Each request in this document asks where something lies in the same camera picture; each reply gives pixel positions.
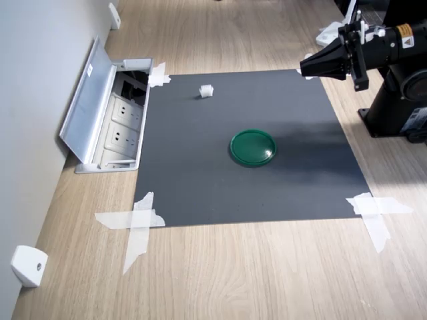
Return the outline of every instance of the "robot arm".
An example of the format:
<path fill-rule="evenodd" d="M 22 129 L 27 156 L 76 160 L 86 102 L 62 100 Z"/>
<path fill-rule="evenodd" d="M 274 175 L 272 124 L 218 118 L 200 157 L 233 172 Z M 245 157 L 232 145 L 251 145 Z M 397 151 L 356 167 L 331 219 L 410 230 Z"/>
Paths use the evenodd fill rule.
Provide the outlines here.
<path fill-rule="evenodd" d="M 369 87 L 367 70 L 387 67 L 384 84 L 370 109 L 359 110 L 372 137 L 405 135 L 427 140 L 427 19 L 397 27 L 368 27 L 356 21 L 338 29 L 329 46 L 301 61 L 304 77 L 345 80 Z"/>
<path fill-rule="evenodd" d="M 325 49 L 300 63 L 304 77 L 344 80 L 350 73 L 354 89 L 361 91 L 369 86 L 367 70 L 412 59 L 416 60 L 417 68 L 425 67 L 427 20 L 389 28 L 367 28 L 363 21 L 356 21 L 339 28 L 338 35 Z"/>

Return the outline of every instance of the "masking tape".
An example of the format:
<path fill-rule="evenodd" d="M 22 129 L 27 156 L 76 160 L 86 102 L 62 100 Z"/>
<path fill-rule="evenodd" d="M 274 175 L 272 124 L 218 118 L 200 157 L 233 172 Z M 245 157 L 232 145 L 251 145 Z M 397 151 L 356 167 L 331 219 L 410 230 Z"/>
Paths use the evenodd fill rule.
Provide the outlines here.
<path fill-rule="evenodd" d="M 304 57 L 304 60 L 307 58 L 310 58 L 312 56 L 311 53 L 307 53 L 306 56 Z M 301 69 L 296 69 L 296 72 L 298 72 L 299 74 L 301 74 Z M 311 80 L 313 78 L 317 78 L 317 77 L 306 77 L 306 80 Z"/>
<path fill-rule="evenodd" d="M 411 207 L 399 203 L 395 198 L 376 198 L 371 193 L 362 193 L 346 200 L 353 206 L 354 213 L 362 216 L 372 243 L 378 253 L 384 249 L 387 239 L 391 239 L 382 215 L 413 212 Z"/>
<path fill-rule="evenodd" d="M 152 209 L 153 200 L 154 193 L 149 192 L 141 201 L 133 204 L 133 211 L 95 214 L 95 218 L 111 230 L 130 229 L 123 274 L 140 255 L 147 252 L 149 228 L 165 226 L 163 218 Z"/>
<path fill-rule="evenodd" d="M 148 76 L 148 85 L 153 88 L 156 85 L 163 87 L 164 83 L 171 82 L 169 75 L 165 75 L 166 63 L 160 63 L 157 67 L 154 67 L 151 71 L 151 75 Z"/>

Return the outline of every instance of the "wooden desk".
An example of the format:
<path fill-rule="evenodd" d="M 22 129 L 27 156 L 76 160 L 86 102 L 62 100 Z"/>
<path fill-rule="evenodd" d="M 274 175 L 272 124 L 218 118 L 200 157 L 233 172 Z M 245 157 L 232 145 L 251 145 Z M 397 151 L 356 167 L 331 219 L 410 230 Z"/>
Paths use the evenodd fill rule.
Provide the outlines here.
<path fill-rule="evenodd" d="M 121 0 L 112 58 L 154 57 L 167 72 L 294 69 L 316 52 L 318 29 L 342 16 L 332 0 Z M 122 276 L 129 231 L 95 212 L 132 208 L 136 173 L 64 168 L 37 247 L 49 255 L 40 288 L 14 319 L 421 319 L 427 317 L 427 147 L 371 139 L 355 93 L 322 80 L 374 196 L 415 208 L 385 217 L 378 254 L 361 219 L 152 229 L 148 252 Z"/>

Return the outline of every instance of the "green plastic lid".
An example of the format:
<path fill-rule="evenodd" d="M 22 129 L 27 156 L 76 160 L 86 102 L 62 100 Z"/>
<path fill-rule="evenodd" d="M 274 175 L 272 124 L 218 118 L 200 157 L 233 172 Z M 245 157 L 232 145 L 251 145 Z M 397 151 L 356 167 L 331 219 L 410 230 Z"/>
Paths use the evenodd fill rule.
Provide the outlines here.
<path fill-rule="evenodd" d="M 273 159 L 277 147 L 271 135 L 261 130 L 250 129 L 233 137 L 230 151 L 238 163 L 260 166 Z"/>

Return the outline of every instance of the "metal outlet lid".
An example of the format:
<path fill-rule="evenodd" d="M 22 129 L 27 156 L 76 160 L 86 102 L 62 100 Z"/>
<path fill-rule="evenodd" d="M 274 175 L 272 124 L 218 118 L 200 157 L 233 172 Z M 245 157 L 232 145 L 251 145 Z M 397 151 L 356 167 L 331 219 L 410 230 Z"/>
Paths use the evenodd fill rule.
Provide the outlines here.
<path fill-rule="evenodd" d="M 93 159 L 116 70 L 97 37 L 59 132 L 82 163 Z"/>

